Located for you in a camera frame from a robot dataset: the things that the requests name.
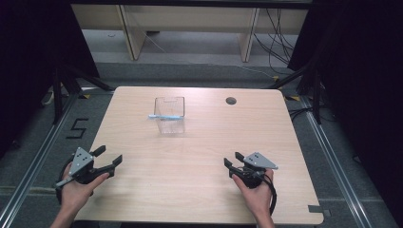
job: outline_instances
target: wrist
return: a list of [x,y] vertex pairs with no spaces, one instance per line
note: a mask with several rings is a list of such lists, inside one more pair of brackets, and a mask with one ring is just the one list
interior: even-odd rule
[[273,228],[275,224],[269,212],[254,213],[259,228]]
[[62,208],[60,208],[60,211],[56,216],[55,221],[53,221],[51,227],[69,228],[72,222],[74,221],[74,218],[76,217],[77,213],[78,211],[74,209],[62,206]]

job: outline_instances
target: gray carpet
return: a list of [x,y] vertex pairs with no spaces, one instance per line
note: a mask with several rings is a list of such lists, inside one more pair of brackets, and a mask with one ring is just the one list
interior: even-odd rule
[[[97,64],[102,81],[110,86],[194,86],[194,87],[239,87],[263,88],[272,85],[273,76],[285,77],[270,67],[251,67],[253,70],[264,71],[268,75],[237,66],[208,65],[130,65],[130,64]],[[276,71],[290,73],[285,68]],[[82,86],[93,86],[79,80]],[[281,91],[285,96],[296,95],[297,81],[285,85]],[[78,99],[67,116],[61,133],[52,146],[46,162],[39,172],[29,195],[25,199],[11,227],[47,227],[51,224],[59,206],[52,190],[52,184],[63,163],[78,147],[91,147],[102,118],[112,95],[91,94],[88,99]],[[300,109],[298,101],[286,101],[289,110]],[[53,121],[53,106],[39,109],[32,117],[24,133],[19,137],[21,147],[10,149],[0,161],[0,207],[7,203],[13,187],[23,178],[30,162],[40,148]],[[362,200],[374,227],[397,227],[377,194],[371,180],[361,165],[352,157],[354,151],[345,139],[337,122],[333,121],[329,109],[321,110],[322,127],[331,142],[354,190]],[[77,118],[88,121],[78,122],[76,126],[86,128],[82,139],[67,139],[77,136],[80,132],[71,131]],[[356,227],[352,213],[333,176],[329,163],[323,155],[316,135],[305,114],[294,119],[302,153],[306,160],[319,203],[325,210],[325,220],[318,227]],[[120,223],[103,222],[101,227],[115,228]],[[133,227],[167,227],[163,224],[134,224]]]

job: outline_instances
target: forearm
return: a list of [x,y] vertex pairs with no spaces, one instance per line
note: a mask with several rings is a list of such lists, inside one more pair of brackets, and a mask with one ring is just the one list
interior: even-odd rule
[[69,228],[76,215],[76,212],[61,209],[50,228]]

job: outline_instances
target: small round object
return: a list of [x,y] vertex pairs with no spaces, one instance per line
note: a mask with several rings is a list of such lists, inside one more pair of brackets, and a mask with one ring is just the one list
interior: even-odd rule
[[234,105],[237,103],[237,99],[233,98],[233,97],[228,97],[227,99],[225,99],[225,101],[229,104],[229,105]]

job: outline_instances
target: aluminum rail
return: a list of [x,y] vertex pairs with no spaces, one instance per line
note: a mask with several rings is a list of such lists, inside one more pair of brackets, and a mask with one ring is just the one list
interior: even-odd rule
[[77,101],[78,96],[78,94],[70,94],[70,96],[67,98],[66,104],[64,106],[65,111],[61,116],[59,122],[51,127],[47,137],[36,153],[36,156],[30,164],[26,174],[21,179],[18,186],[15,188],[8,204],[3,208],[0,216],[0,224],[2,228],[9,228],[14,221],[14,218],[17,215],[21,205],[23,204],[30,187],[38,176],[39,171],[41,170],[51,147],[56,141],[57,136],[59,135],[60,130],[66,121],[68,112],[71,110],[75,101]]
[[[309,103],[308,99],[304,96],[301,96],[301,103],[303,107],[310,107],[311,104]],[[317,140],[322,147],[324,155],[335,175],[336,181],[340,190],[346,200],[350,210],[353,214],[357,227],[362,228],[371,228],[373,227],[368,215],[363,207],[362,203],[360,202],[357,194],[353,186],[351,185],[350,181],[348,180],[338,158],[336,156],[335,151],[333,150],[329,140],[326,137],[326,134],[323,131],[323,128],[320,124],[317,124],[314,115],[311,112],[307,112],[308,120],[311,124],[311,127],[314,129],[314,132],[317,136]]]

